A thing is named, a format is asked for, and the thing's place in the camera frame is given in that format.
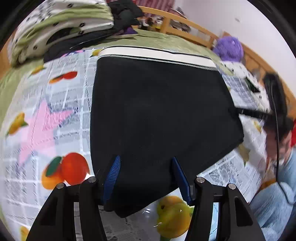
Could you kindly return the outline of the black pants with white stripe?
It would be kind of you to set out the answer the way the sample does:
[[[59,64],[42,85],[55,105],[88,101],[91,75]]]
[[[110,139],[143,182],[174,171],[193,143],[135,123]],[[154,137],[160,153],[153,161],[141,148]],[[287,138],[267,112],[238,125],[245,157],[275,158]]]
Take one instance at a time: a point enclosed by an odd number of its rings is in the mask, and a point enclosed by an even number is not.
[[[99,52],[90,152],[106,211],[127,217],[178,189],[173,157],[192,186],[243,138],[230,92],[210,57],[146,47]],[[104,205],[103,184],[117,155],[120,172]]]

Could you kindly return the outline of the white black-dotted pillow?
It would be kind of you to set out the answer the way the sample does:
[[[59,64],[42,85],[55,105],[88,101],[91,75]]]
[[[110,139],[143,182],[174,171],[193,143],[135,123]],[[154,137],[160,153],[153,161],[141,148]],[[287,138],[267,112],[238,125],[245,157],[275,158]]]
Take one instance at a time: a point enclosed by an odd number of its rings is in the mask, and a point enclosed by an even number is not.
[[[221,61],[232,75],[227,76],[225,82],[236,91],[246,103],[247,108],[269,112],[270,104],[265,88],[260,85],[256,77],[240,62]]]

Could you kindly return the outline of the fruit print plastic mat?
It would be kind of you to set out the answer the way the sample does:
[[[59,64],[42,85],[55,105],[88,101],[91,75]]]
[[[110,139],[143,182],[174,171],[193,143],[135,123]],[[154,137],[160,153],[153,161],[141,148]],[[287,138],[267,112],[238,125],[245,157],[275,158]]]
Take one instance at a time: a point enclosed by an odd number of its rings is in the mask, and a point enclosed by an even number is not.
[[[78,153],[90,169],[84,179],[94,176],[90,112],[96,62],[102,49],[88,48],[46,64],[34,61],[13,69],[2,80],[1,111],[8,100],[11,103],[1,117],[1,219],[15,240],[25,240],[55,185],[61,181],[68,185],[60,172],[53,178],[42,176],[53,158]],[[236,106],[262,107],[229,63],[222,62],[212,51],[205,50],[201,55],[210,57],[222,75],[233,76],[226,77],[225,82]],[[243,143],[200,174],[216,185],[234,183],[251,201],[263,182],[266,134],[262,121],[246,116],[240,119]],[[114,212],[100,207],[108,240],[159,240],[153,226],[156,206],[157,202],[149,204],[127,218],[116,217]]]

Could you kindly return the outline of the purple plush toy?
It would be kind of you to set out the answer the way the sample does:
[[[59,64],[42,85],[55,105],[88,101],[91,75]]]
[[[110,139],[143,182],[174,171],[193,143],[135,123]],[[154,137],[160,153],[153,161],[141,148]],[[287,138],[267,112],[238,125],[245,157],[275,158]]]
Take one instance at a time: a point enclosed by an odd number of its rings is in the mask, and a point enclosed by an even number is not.
[[[232,36],[218,39],[212,51],[218,55],[222,61],[240,62],[244,57],[241,42]]]

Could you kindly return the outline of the green fleece bed sheet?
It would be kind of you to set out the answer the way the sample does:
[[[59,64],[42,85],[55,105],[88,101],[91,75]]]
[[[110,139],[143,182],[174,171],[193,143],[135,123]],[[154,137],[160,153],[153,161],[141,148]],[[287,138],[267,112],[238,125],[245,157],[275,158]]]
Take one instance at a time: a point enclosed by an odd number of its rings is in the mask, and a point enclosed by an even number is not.
[[[143,46],[210,57],[222,72],[232,75],[210,49],[177,36],[138,30],[130,39],[111,39],[88,49],[44,63],[42,59],[11,68],[1,79],[1,132],[6,133],[19,113],[29,123],[42,101],[46,124],[62,132],[88,131],[97,56],[92,52],[114,45]]]

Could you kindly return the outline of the white green patterned quilt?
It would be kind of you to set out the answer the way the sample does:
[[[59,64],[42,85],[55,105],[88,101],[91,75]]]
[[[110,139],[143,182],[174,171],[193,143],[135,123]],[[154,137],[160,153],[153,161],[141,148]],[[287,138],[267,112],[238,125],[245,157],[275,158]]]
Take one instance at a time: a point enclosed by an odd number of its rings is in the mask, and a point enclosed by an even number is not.
[[[114,18],[106,1],[44,1],[17,27],[9,53],[10,65],[41,57],[63,40],[113,26]]]

